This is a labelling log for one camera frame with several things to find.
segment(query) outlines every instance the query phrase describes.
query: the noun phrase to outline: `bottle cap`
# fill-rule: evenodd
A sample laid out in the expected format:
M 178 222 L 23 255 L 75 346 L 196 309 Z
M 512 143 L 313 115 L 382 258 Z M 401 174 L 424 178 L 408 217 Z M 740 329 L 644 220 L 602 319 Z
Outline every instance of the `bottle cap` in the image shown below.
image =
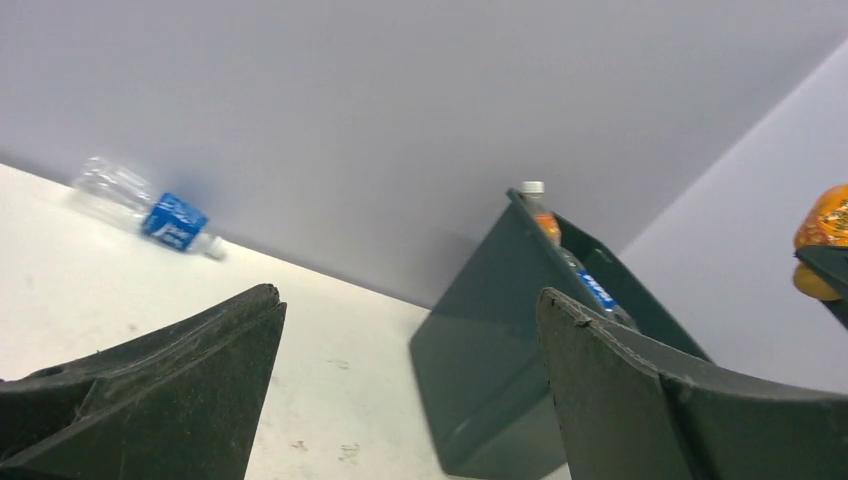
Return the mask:
M 545 182 L 522 182 L 521 193 L 525 195 L 545 193 Z
M 227 256 L 227 250 L 224 248 L 224 239 L 221 237 L 215 237 L 215 239 L 212 240 L 212 243 L 209 244 L 209 248 L 207 248 L 203 253 L 215 260 L 223 260 Z

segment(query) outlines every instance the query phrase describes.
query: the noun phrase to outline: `plastic bottle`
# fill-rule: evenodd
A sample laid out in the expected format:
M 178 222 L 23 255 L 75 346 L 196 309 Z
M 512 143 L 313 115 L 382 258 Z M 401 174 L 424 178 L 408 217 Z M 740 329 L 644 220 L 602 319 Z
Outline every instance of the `plastic bottle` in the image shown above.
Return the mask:
M 586 270 L 586 267 L 571 254 L 567 249 L 560 245 L 562 241 L 562 232 L 559 229 L 554 214 L 542 203 L 542 196 L 545 193 L 545 184 L 543 182 L 523 182 L 521 184 L 521 193 L 524 196 L 524 201 L 527 205 L 527 210 L 536 219 L 536 223 L 542 228 L 542 231 L 554 243 L 554 248 L 565 260 L 565 264 L 574 272 L 583 282 L 586 288 L 592 292 L 592 295 L 598 301 L 598 304 L 606 313 L 606 317 L 613 322 L 619 323 L 626 327 L 637 329 L 636 322 L 627 314 L 627 312 L 616 303 L 615 299 L 595 280 L 594 277 Z
M 77 206 L 93 217 L 174 250 L 217 260 L 226 255 L 224 240 L 207 231 L 203 212 L 114 162 L 89 159 L 72 185 L 81 192 Z

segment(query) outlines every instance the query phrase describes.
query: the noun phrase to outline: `bin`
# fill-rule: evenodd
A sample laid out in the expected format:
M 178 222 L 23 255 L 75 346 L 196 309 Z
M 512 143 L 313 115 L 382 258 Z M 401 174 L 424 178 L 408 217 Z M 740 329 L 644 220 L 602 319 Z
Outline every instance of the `bin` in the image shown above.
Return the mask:
M 510 204 L 410 342 L 443 470 L 493 480 L 541 479 L 566 461 L 536 330 L 553 287 L 597 306 L 515 190 Z M 601 242 L 557 216 L 562 246 L 633 317 L 643 335 L 709 360 Z

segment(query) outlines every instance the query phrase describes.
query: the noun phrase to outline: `white table surface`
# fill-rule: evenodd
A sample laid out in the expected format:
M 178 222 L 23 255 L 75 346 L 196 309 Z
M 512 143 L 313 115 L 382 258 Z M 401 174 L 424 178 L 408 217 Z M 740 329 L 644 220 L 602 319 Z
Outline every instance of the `white table surface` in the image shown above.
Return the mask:
M 273 283 L 288 313 L 247 480 L 449 478 L 407 350 L 426 310 L 233 244 L 224 262 L 181 255 L 74 211 L 69 196 L 0 165 L 0 378 Z

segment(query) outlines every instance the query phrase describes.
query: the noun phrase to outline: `wall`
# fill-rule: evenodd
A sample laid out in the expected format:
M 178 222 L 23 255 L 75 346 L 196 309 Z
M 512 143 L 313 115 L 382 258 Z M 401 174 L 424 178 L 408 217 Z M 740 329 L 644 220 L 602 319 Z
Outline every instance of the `wall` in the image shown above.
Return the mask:
M 848 330 L 792 286 L 792 238 L 848 183 L 843 45 L 622 257 L 720 365 L 848 393 Z
M 524 179 L 621 248 L 842 40 L 839 0 L 5 0 L 0 161 L 111 155 L 430 304 Z

